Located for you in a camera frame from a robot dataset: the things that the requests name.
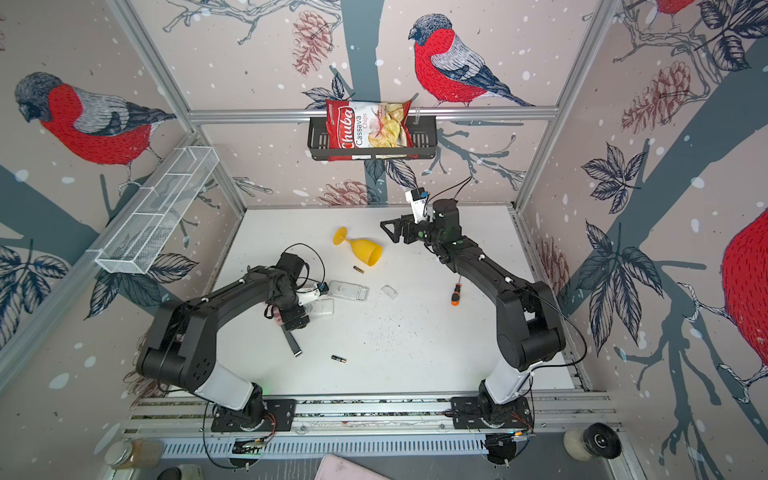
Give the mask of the grey white remote control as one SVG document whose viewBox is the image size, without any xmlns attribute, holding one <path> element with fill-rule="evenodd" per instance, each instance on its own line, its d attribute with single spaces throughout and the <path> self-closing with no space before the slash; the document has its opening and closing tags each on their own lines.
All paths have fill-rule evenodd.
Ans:
<svg viewBox="0 0 768 480">
<path fill-rule="evenodd" d="M 369 288 L 359 284 L 333 280 L 328 286 L 328 294 L 333 298 L 365 302 L 369 295 Z"/>
</svg>

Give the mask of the white battery cover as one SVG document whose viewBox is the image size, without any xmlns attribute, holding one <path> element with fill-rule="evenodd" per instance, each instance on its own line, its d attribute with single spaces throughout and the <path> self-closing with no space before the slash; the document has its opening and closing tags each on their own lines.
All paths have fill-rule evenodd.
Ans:
<svg viewBox="0 0 768 480">
<path fill-rule="evenodd" d="M 384 285 L 382 287 L 382 292 L 385 293 L 390 299 L 396 299 L 398 296 L 398 292 L 390 285 Z"/>
</svg>

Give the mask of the orange black screwdriver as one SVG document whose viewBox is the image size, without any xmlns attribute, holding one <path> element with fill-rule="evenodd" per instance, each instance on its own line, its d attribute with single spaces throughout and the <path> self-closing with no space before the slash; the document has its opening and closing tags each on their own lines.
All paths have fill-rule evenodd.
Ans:
<svg viewBox="0 0 768 480">
<path fill-rule="evenodd" d="M 461 280 L 462 280 L 462 277 L 459 277 L 457 282 L 455 283 L 455 286 L 451 295 L 451 304 L 453 306 L 458 306 L 460 304 L 461 289 L 462 289 Z"/>
</svg>

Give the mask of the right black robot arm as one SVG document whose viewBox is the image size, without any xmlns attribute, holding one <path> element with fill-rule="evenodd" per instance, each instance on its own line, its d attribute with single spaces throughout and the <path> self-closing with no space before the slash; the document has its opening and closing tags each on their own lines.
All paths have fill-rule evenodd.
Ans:
<svg viewBox="0 0 768 480">
<path fill-rule="evenodd" d="M 492 260 L 460 225 L 458 202 L 442 199 L 421 219 L 412 212 L 380 227 L 394 243 L 421 242 L 452 272 L 476 286 L 495 307 L 495 338 L 501 359 L 481 381 L 477 409 L 483 423 L 499 428 L 522 417 L 525 389 L 566 346 L 562 317 L 551 288 L 525 280 Z"/>
</svg>

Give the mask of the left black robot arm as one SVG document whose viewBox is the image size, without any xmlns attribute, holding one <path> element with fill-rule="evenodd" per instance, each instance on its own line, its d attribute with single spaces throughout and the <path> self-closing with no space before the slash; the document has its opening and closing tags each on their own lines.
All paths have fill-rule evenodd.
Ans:
<svg viewBox="0 0 768 480">
<path fill-rule="evenodd" d="M 284 252 L 273 266 L 249 267 L 236 281 L 187 301 L 169 300 L 157 310 L 140 349 L 136 371 L 159 386 L 177 388 L 213 405 L 211 431 L 234 433 L 287 432 L 296 409 L 294 400 L 271 401 L 263 388 L 217 360 L 219 331 L 259 304 L 280 328 L 293 353 L 301 349 L 291 332 L 309 323 L 306 306 L 328 293 L 327 283 L 307 285 L 308 264 Z"/>
</svg>

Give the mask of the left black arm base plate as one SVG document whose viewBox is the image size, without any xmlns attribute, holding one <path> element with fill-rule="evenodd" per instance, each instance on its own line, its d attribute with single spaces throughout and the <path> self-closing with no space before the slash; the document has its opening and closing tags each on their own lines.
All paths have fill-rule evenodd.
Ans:
<svg viewBox="0 0 768 480">
<path fill-rule="evenodd" d="M 292 428 L 297 401 L 261 399 L 249 402 L 243 410 L 216 405 L 211 414 L 214 433 L 288 432 Z"/>
</svg>

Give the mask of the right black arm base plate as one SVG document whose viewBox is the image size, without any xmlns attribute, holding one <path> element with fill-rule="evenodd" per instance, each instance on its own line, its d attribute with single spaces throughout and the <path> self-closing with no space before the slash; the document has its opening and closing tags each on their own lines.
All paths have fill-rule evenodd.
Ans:
<svg viewBox="0 0 768 480">
<path fill-rule="evenodd" d="M 493 403 L 489 397 L 453 397 L 446 416 L 459 430 L 529 430 L 533 425 L 531 409 L 523 397 L 503 405 Z"/>
</svg>

